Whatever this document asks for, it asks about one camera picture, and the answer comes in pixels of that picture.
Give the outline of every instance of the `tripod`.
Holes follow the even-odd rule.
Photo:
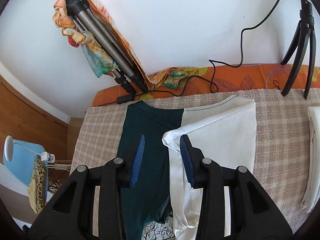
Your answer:
[[[136,90],[127,81],[127,76],[142,92],[147,92],[148,87],[138,70],[136,64],[131,60],[127,53],[121,48],[117,40],[107,27],[100,22],[90,10],[87,0],[66,0],[69,17],[78,27],[80,32],[86,29],[90,31],[97,43],[110,55],[118,64],[118,68],[112,70],[115,81],[121,87],[131,94],[129,97],[124,96],[117,98],[117,103],[124,103],[133,100]]]
[[[309,70],[306,87],[304,90],[304,98],[307,99],[316,59],[316,35],[314,30],[314,18],[312,16],[312,6],[311,3],[308,2],[308,0],[301,0],[300,18],[301,20],[298,23],[298,27],[296,33],[294,34],[291,45],[287,51],[287,54],[284,56],[283,61],[281,62],[281,65],[286,65],[289,59],[292,57],[295,49],[298,47],[291,72],[281,94],[285,97],[289,93],[299,73],[303,58],[307,50],[308,40],[310,38]]]

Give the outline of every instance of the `black mini tripod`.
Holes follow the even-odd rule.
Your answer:
[[[292,57],[295,49],[298,47],[291,72],[281,94],[285,97],[289,93],[299,73],[304,55],[307,50],[308,40],[310,38],[309,70],[306,88],[304,90],[304,98],[307,99],[316,59],[316,35],[314,29],[314,18],[312,16],[312,6],[311,3],[308,2],[308,0],[301,0],[300,18],[301,20],[299,21],[291,45],[287,51],[287,54],[284,56],[283,61],[281,62],[281,65],[286,65],[289,59]]]

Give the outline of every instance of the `black power cord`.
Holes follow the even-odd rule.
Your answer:
[[[275,5],[272,7],[272,9],[270,10],[270,12],[267,14],[267,16],[266,16],[261,22],[259,22],[257,25],[255,25],[255,26],[253,26],[253,27],[251,27],[251,28],[244,28],[244,29],[241,31],[241,38],[240,38],[241,62],[240,62],[239,65],[231,65],[231,64],[228,64],[228,63],[223,62],[223,61],[217,61],[217,60],[209,59],[209,62],[213,65],[213,68],[214,68],[214,71],[213,71],[213,75],[212,75],[212,77],[211,77],[211,80],[208,80],[208,79],[206,79],[206,78],[204,78],[204,77],[202,77],[202,76],[192,75],[192,76],[189,76],[189,77],[188,77],[188,79],[187,79],[187,81],[186,81],[186,84],[185,84],[184,87],[183,87],[182,92],[181,92],[180,94],[178,94],[178,95],[172,93],[171,91],[165,91],[165,90],[149,90],[149,91],[147,91],[147,92],[145,92],[145,93],[141,93],[141,94],[138,94],[138,95],[136,95],[136,96],[141,96],[141,95],[147,94],[147,93],[149,93],[149,92],[161,92],[161,93],[169,93],[169,94],[173,95],[174,97],[181,97],[181,96],[184,94],[184,92],[185,92],[185,90],[186,90],[186,88],[187,88],[187,85],[188,85],[188,82],[189,82],[190,78],[192,78],[192,77],[198,77],[198,78],[201,78],[201,79],[209,82],[209,83],[210,83],[210,92],[211,92],[211,93],[217,93],[217,92],[219,91],[219,88],[218,88],[217,84],[213,82],[213,79],[214,79],[214,76],[215,76],[215,73],[216,73],[216,66],[215,66],[214,63],[224,64],[224,65],[227,65],[227,66],[233,67],[233,68],[238,68],[238,67],[240,67],[240,66],[242,65],[242,63],[243,63],[243,46],[242,46],[242,43],[243,43],[243,33],[244,33],[244,31],[254,30],[254,29],[258,28],[260,25],[262,25],[262,24],[270,17],[270,15],[273,13],[273,11],[275,10],[275,8],[277,7],[277,5],[278,5],[279,2],[280,2],[280,0],[277,0],[277,1],[276,1]],[[212,90],[212,85],[214,85],[214,86],[216,87],[216,91],[213,91],[213,90]],[[116,103],[116,101],[111,102],[111,103],[107,103],[107,104],[103,104],[103,105],[99,105],[99,106],[106,106],[106,105],[111,105],[111,104],[114,104],[114,103]]]

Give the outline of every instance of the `round white lamp head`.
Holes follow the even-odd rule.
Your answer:
[[[13,139],[10,135],[7,136],[7,138],[4,141],[4,156],[7,161],[12,160],[13,156]]]

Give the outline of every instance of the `light blue seat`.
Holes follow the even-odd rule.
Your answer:
[[[13,142],[17,142],[22,144],[23,146],[37,152],[43,153],[45,152],[43,146],[35,143],[13,140]],[[9,162],[3,156],[4,166],[24,185],[29,186],[32,178],[32,172],[34,168],[34,161],[35,161],[36,154],[30,152],[29,150],[23,148],[19,144],[13,145],[13,156],[12,160]],[[47,191],[48,191],[48,168],[45,168],[46,172],[46,179],[44,184],[44,198],[47,198]]]

